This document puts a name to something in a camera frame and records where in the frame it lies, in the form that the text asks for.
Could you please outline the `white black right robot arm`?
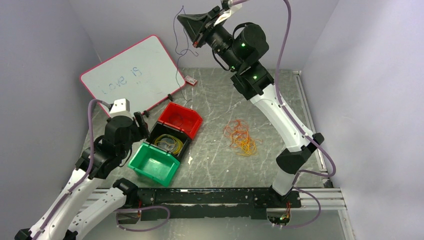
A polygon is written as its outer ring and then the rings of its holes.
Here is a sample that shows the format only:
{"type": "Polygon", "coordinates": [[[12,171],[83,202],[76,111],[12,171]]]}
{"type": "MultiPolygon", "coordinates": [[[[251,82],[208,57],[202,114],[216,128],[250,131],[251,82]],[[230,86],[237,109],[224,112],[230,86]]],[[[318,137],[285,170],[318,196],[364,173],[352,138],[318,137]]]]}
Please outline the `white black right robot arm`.
{"type": "Polygon", "coordinates": [[[267,117],[285,143],[276,158],[279,169],[269,197],[275,207],[282,207],[289,200],[297,173],[325,138],[312,132],[294,114],[276,90],[274,78],[260,63],[269,50],[263,29],[244,22],[229,33],[222,22],[217,22],[223,14],[216,6],[207,13],[179,14],[176,18],[195,48],[209,45],[212,54],[227,64],[227,70],[233,73],[233,86],[267,117]]]}

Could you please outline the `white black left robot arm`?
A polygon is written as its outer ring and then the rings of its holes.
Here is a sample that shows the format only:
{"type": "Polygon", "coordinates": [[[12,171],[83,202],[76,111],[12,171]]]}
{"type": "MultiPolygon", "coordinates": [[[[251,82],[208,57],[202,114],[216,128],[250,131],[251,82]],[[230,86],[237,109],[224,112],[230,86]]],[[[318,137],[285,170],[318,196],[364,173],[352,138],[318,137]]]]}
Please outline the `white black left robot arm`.
{"type": "Polygon", "coordinates": [[[82,240],[105,217],[139,200],[138,187],[126,178],[88,208],[82,210],[92,192],[128,157],[133,143],[149,136],[140,112],[121,110],[111,114],[104,134],[92,138],[75,164],[66,186],[45,214],[30,228],[20,229],[16,240],[82,240]]]}

